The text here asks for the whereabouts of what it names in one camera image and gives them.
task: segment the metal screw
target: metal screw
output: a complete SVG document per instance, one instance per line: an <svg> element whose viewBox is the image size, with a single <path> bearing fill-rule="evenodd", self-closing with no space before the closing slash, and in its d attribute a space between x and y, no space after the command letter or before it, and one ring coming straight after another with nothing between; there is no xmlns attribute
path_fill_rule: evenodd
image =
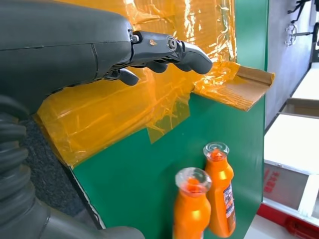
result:
<svg viewBox="0 0 319 239"><path fill-rule="evenodd" d="M140 41L140 38L138 35L132 35L131 42L132 43L138 43Z"/></svg>
<svg viewBox="0 0 319 239"><path fill-rule="evenodd" d="M177 47L176 40L172 36L169 37L167 45L172 50L175 50Z"/></svg>

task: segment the bottle cap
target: bottle cap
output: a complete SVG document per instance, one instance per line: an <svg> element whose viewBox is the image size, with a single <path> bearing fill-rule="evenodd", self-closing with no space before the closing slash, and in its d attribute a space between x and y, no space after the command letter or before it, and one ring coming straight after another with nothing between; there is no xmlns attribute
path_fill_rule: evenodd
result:
<svg viewBox="0 0 319 239"><path fill-rule="evenodd" d="M210 177L200 168L184 168L175 179L178 188L192 197L206 194L212 185Z"/></svg>
<svg viewBox="0 0 319 239"><path fill-rule="evenodd" d="M227 158L229 148L225 143L212 142L203 148L205 156L209 161L217 162Z"/></svg>

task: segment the bottle label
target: bottle label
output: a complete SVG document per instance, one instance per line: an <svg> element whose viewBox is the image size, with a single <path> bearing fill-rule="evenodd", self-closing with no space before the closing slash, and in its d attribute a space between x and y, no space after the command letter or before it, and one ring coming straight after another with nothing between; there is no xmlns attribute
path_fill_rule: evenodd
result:
<svg viewBox="0 0 319 239"><path fill-rule="evenodd" d="M228 219L228 231L231 232L236 226L235 207L234 205L231 184L224 191L224 200L226 205L226 218Z"/></svg>

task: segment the yellow plastic film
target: yellow plastic film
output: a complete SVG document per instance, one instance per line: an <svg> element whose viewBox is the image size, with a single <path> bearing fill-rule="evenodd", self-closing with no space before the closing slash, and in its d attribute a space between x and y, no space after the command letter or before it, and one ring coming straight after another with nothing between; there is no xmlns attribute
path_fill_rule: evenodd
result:
<svg viewBox="0 0 319 239"><path fill-rule="evenodd" d="M226 81L225 75L234 74L225 63L236 60L234 0L63 1L116 12L135 30L171 34L197 45L214 62L206 76L172 64L163 74L129 68L140 78L137 85L101 80L48 97L37 118L56 154L70 166L145 127L154 142L189 116L187 102L193 90L205 95L200 87L211 92Z"/></svg>
<svg viewBox="0 0 319 239"><path fill-rule="evenodd" d="M240 64L229 61L215 63L212 72L195 82L194 92L223 104L240 108L239 104L242 98L233 97L229 92L226 92L227 83L245 83L245 80L236 75L240 66Z"/></svg>

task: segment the plastic bottle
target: plastic bottle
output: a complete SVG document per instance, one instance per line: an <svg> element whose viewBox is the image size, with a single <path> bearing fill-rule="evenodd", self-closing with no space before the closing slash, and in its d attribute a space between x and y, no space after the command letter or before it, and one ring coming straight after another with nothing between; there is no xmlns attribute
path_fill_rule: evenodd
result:
<svg viewBox="0 0 319 239"><path fill-rule="evenodd" d="M230 237L236 227L231 180L233 169L228 162L229 148L221 142L209 143L203 149L207 158L205 171L212 180L207 198L212 207L209 228L221 238Z"/></svg>
<svg viewBox="0 0 319 239"><path fill-rule="evenodd" d="M206 198L212 181L199 168L184 168L175 176L179 188L174 208L173 239L203 239L210 219Z"/></svg>

